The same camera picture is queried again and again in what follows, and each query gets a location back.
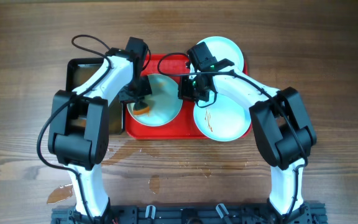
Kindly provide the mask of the orange green sponge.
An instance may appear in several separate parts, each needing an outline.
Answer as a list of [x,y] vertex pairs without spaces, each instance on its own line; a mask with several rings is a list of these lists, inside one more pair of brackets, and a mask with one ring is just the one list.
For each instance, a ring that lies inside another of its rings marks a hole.
[[150,106],[143,101],[138,101],[138,102],[134,103],[132,111],[133,111],[133,114],[136,116],[142,115],[142,114],[148,113],[150,111]]

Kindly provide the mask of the white plate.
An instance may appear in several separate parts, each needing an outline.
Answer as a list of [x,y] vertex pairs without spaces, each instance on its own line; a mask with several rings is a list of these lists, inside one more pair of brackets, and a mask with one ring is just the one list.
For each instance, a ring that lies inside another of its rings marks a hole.
[[252,127],[248,111],[232,99],[213,92],[207,102],[195,104],[193,118],[202,134],[221,142],[242,138],[248,135]]
[[189,59],[191,75],[199,73],[203,75],[227,75],[234,72],[246,71],[246,61],[242,50],[232,40],[226,37],[212,36],[207,37],[198,43],[200,42],[206,43],[212,55],[216,57],[218,62],[206,71],[196,72]]
[[183,100],[178,98],[178,83],[172,78],[161,74],[150,74],[149,78],[152,94],[144,98],[150,111],[142,115],[133,113],[134,103],[127,105],[129,114],[138,123],[145,126],[163,126],[179,114]]

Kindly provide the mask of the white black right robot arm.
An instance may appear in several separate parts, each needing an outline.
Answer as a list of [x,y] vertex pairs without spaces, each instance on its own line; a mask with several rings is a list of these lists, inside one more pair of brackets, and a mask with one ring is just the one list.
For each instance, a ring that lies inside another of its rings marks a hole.
[[289,219],[303,204],[302,172],[317,140],[299,92],[264,85],[228,59],[181,75],[180,98],[210,106],[210,93],[226,96],[249,111],[257,149],[271,167],[268,201],[282,218]]

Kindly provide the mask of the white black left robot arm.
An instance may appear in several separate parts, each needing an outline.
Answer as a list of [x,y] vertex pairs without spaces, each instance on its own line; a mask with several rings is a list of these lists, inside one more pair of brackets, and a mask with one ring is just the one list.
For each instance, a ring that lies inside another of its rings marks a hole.
[[149,112],[143,99],[151,93],[150,85],[140,78],[148,52],[146,44],[111,48],[88,81],[53,97],[51,116],[41,133],[49,132],[48,150],[58,160],[54,168],[70,175],[76,205],[69,218],[74,222],[107,223],[112,219],[101,171],[109,142],[109,106],[119,98],[133,103],[136,115]]

